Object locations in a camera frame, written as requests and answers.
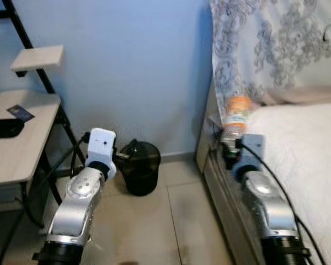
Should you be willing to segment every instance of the card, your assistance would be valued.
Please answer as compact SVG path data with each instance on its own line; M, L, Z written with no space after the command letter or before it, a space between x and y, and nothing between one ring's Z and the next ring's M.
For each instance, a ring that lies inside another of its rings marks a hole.
M30 114L27 110L25 110L19 105L15 105L7 109L7 111L14 115L17 119L23 121L24 123L34 118L32 114Z

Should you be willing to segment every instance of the black object on desk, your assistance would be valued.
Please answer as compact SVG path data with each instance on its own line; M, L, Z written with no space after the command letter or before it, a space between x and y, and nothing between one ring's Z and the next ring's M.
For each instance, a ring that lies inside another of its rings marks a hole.
M12 138L20 134L24 122L20 119L0 120L0 138Z

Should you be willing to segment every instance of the blue wall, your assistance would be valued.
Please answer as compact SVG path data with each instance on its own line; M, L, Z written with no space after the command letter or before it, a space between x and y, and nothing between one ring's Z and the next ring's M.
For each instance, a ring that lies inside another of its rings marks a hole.
M47 74L76 135L99 126L118 132L118 146L136 137L162 154L195 151L211 79L207 0L13 2L34 46L65 47ZM0 20L0 90L42 91L35 72L10 72L20 49Z

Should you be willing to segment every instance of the black metal frame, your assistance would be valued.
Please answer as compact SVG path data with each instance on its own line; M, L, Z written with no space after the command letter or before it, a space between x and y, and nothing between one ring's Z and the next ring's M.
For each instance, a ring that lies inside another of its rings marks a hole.
M9 18L12 22L12 24L15 27L15 30L17 31L17 34L24 46L25 49L32 49L33 45L23 27L23 24L19 18L19 16L17 15L16 9L12 3L12 0L2 0L5 9L4 10L0 10L0 19L3 18ZM43 69L37 69L37 74L39 76L39 78L41 79L45 90L47 91L47 93L49 94L56 94L52 84L50 83L50 80L48 78L48 76L46 75L45 71ZM26 74L26 71L22 71L22 72L17 72L16 73L18 77L23 77ZM56 114L55 117L55 121L54 124L61 124L71 142L71 144L74 146L77 141L76 138L71 130L71 124L70 121L65 113L65 111L63 110L63 108L61 106L59 106L58 112ZM80 161L84 164L86 159L83 155L82 150L80 149L80 147L77 147L76 149L76 153L80 159ZM42 167L42 169L47 173L47 171L50 170L50 165L46 156L45 151L43 151L41 157L40 157L40 162L39 165ZM60 195L57 191L57 188L55 186L55 180L56 178L53 178L53 180L49 181L49 185L50 188L52 190L52 193L56 199L56 201L58 202L58 204L61 203L61 198Z

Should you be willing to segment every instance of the tile floor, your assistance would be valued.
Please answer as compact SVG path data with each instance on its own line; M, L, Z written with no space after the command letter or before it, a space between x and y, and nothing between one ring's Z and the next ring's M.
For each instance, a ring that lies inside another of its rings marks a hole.
M0 214L0 246L13 218L14 213ZM129 195L117 174L103 190L91 234L81 264L232 264L193 161L162 164L156 190L145 197ZM31 255L43 242L37 228L25 219L6 264L35 264Z

